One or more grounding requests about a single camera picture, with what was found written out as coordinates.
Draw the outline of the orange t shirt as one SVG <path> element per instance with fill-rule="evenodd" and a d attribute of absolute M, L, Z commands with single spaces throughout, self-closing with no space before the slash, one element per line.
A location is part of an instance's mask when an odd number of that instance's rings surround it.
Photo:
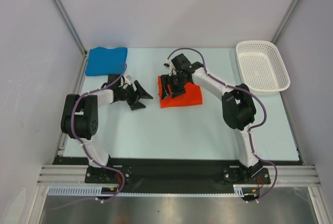
<path fill-rule="evenodd" d="M 171 96 L 162 99 L 162 82 L 161 76 L 158 76 L 158 95 L 160 101 L 160 108 L 169 107 L 189 107 L 198 106 L 203 104 L 203 97 L 201 88 L 192 83 L 185 85 L 185 93 L 176 98 L 171 98 Z"/>

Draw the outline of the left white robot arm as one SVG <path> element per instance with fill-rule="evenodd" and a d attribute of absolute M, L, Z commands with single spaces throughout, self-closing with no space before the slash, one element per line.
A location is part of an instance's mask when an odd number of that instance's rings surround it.
<path fill-rule="evenodd" d="M 98 167 L 96 176 L 102 182 L 110 182 L 114 178 L 114 169 L 108 166 L 109 154 L 100 141 L 94 136 L 98 131 L 99 108 L 124 101 L 130 110 L 144 109 L 141 99 L 152 100 L 153 96 L 146 92 L 141 84 L 120 74 L 110 74 L 108 81 L 101 88 L 88 91 L 82 95 L 68 94 L 65 99 L 60 128 L 64 134 L 75 139 L 85 152 L 88 163 Z"/>

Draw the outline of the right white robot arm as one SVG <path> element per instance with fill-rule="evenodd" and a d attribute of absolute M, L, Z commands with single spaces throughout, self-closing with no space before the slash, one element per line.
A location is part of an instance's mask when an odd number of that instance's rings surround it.
<path fill-rule="evenodd" d="M 164 66 L 169 71 L 158 78 L 161 106 L 202 104 L 202 88 L 216 96 L 222 104 L 224 122 L 236 132 L 239 161 L 244 166 L 240 170 L 240 177 L 246 183 L 254 182 L 259 176 L 259 159 L 255 156 L 249 131 L 257 110 L 249 88 L 245 84 L 227 84 L 206 71 L 199 62 L 183 67 L 166 62 Z"/>

